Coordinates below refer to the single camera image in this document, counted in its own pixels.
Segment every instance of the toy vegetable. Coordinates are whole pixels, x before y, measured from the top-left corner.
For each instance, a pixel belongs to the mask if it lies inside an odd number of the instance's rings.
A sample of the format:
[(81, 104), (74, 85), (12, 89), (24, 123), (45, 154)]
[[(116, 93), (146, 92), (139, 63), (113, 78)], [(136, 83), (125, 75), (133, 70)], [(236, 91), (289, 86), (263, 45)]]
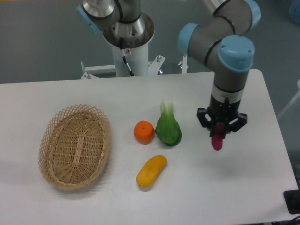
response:
[(142, 188), (151, 186), (166, 164), (166, 157), (161, 155), (149, 159), (136, 176), (137, 184)]
[(164, 144), (175, 146), (180, 143), (182, 133), (173, 114), (173, 102), (162, 101), (160, 104), (161, 116), (157, 122), (155, 133)]

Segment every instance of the black cable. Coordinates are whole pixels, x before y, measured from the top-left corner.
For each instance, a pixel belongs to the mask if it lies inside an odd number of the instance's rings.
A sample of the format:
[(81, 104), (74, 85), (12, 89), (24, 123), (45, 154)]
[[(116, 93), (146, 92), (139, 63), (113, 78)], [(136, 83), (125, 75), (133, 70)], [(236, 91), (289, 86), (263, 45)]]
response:
[[(124, 48), (123, 48), (123, 41), (124, 41), (124, 39), (120, 37), (120, 49), (121, 49), (121, 50), (124, 49)], [(127, 60), (126, 60), (126, 56), (122, 56), (122, 59), (123, 59), (123, 62), (127, 65), (127, 68), (128, 68), (128, 70), (129, 70), (130, 76), (135, 76), (135, 74), (132, 72), (132, 70), (131, 70), (131, 68), (130, 68), (130, 66), (129, 66)]]
[(287, 225), (296, 225), (299, 224), (300, 220), (297, 221), (297, 219), (299, 219), (300, 216), (295, 217), (294, 219), (290, 220), (290, 222)]

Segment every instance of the red object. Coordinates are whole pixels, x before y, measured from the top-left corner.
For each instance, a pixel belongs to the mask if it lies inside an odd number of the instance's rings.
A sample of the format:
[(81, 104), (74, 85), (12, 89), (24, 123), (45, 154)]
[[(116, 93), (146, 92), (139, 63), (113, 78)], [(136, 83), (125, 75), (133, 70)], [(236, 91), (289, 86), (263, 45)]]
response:
[(219, 151), (222, 149), (223, 146), (223, 133), (225, 131), (225, 124), (224, 123), (216, 123), (214, 134), (211, 137), (211, 144), (215, 150)]
[(218, 135), (218, 134), (214, 134), (211, 137), (211, 144), (214, 147), (215, 150), (219, 151), (222, 149), (222, 145), (223, 145), (223, 136), (222, 135)]

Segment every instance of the screw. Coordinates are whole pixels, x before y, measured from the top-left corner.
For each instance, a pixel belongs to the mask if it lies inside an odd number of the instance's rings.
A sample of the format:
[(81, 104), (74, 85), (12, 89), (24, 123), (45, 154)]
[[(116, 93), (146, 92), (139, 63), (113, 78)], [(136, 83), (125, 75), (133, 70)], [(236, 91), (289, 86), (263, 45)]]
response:
[(158, 56), (157, 56), (157, 62), (160, 62), (161, 59), (162, 59), (162, 58), (161, 58), (161, 55), (158, 55)]

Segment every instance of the orange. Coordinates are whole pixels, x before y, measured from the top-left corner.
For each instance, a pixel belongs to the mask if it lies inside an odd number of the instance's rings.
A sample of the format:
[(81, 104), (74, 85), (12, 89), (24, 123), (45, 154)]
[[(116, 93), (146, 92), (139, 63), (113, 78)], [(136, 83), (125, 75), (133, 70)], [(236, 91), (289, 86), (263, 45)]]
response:
[(151, 123), (142, 120), (136, 124), (133, 133), (139, 142), (148, 144), (152, 141), (155, 131)]

